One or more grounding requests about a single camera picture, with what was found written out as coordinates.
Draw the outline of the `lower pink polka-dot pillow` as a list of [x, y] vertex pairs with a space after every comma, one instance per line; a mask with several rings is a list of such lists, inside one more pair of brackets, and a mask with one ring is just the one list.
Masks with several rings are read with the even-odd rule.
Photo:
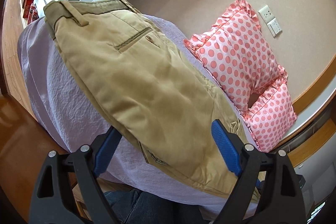
[[259, 151], [269, 152], [297, 120], [284, 72], [258, 97], [244, 115], [244, 121]]

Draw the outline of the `wooden headboard trim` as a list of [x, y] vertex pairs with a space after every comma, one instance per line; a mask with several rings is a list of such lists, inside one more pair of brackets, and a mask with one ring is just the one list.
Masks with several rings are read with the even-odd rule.
[[[277, 148], [288, 145], [298, 138], [311, 122], [313, 122], [323, 110], [335, 98], [335, 58], [333, 58], [320, 76], [304, 91], [293, 103], [297, 114], [294, 125], [278, 143]], [[289, 152], [288, 157], [296, 168], [301, 168], [303, 162], [312, 157], [335, 134], [335, 121], [329, 118], [306, 141]]]

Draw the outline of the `pink polka-dot pillow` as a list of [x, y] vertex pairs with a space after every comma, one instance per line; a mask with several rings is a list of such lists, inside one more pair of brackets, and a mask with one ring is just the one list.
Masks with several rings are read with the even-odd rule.
[[270, 84], [286, 78], [246, 0], [231, 3], [209, 31], [194, 34], [184, 45], [242, 114], [252, 94], [262, 94]]
[[284, 72], [258, 97], [244, 115], [244, 121], [259, 151], [269, 152], [297, 120]]

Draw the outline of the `dark blue jeans leg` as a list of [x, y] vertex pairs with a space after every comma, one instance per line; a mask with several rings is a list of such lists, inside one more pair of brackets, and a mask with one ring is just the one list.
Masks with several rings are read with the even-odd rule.
[[105, 192], [110, 208], [121, 223], [209, 223], [196, 205], [185, 205], [138, 189]]

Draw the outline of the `white wall switch socket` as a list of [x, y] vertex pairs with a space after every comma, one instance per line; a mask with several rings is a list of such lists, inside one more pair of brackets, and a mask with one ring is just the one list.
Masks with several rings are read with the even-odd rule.
[[264, 20], [264, 23], [267, 25], [274, 38], [282, 32], [282, 28], [268, 5], [265, 5], [259, 10], [259, 15], [262, 20]]

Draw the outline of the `lavender bed sheet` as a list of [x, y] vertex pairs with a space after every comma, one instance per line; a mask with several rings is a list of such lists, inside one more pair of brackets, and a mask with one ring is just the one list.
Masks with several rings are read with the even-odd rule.
[[[74, 152], [107, 132], [108, 122], [70, 75], [43, 18], [21, 33], [18, 56], [32, 110], [62, 148]], [[121, 139], [102, 178], [166, 200], [196, 205], [206, 220], [214, 220], [226, 203], [224, 198], [189, 187], [148, 164], [126, 139]]]

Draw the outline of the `khaki beige pants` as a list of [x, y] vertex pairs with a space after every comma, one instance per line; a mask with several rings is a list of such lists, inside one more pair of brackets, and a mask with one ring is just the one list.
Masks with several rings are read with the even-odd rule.
[[149, 164], [202, 192], [230, 195], [237, 178], [212, 122], [247, 138], [221, 88], [127, 0], [52, 1], [44, 13], [80, 89]]

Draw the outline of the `red boxes on shelf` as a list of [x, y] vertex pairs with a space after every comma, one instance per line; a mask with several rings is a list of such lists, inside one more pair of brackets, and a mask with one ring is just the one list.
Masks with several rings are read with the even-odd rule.
[[21, 20], [23, 28], [26, 28], [28, 24], [39, 19], [37, 6], [34, 0], [19, 0], [21, 8]]

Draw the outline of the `upper pink polka-dot pillow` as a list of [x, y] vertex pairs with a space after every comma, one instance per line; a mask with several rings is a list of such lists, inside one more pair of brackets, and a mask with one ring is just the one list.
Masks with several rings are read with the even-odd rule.
[[246, 0], [231, 3], [209, 31], [194, 34], [184, 45], [242, 114], [252, 94], [262, 94], [270, 84], [286, 78]]

